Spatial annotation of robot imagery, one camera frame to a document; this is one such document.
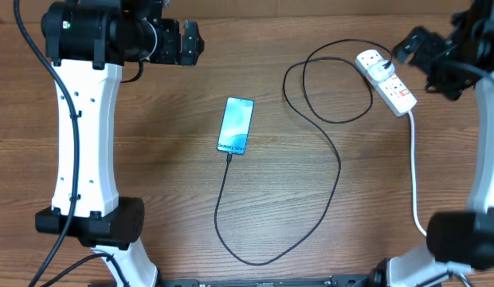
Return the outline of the blue screen smartphone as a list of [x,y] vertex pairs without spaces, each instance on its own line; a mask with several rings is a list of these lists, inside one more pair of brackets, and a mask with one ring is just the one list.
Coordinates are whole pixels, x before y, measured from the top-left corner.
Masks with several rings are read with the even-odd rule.
[[245,154],[253,110],[253,100],[235,97],[227,99],[218,137],[218,151]]

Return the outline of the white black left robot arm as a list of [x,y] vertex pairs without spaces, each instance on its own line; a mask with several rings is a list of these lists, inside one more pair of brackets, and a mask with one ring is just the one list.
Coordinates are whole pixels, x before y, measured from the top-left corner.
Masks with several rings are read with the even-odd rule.
[[160,286],[143,247],[142,199],[122,197],[113,167],[116,98],[128,62],[195,65],[198,24],[162,16],[160,1],[64,1],[43,15],[45,53],[57,74],[59,160],[38,232],[77,238],[117,286]]

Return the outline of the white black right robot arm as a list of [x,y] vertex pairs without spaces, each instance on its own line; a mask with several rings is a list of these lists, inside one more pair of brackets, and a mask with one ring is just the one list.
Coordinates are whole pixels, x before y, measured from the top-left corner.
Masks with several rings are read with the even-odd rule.
[[458,100],[474,88],[479,112],[476,168],[463,211],[435,213],[425,243],[373,269],[370,286],[438,286],[494,269],[494,0],[452,16],[448,37],[415,27],[391,52],[426,75],[425,90]]

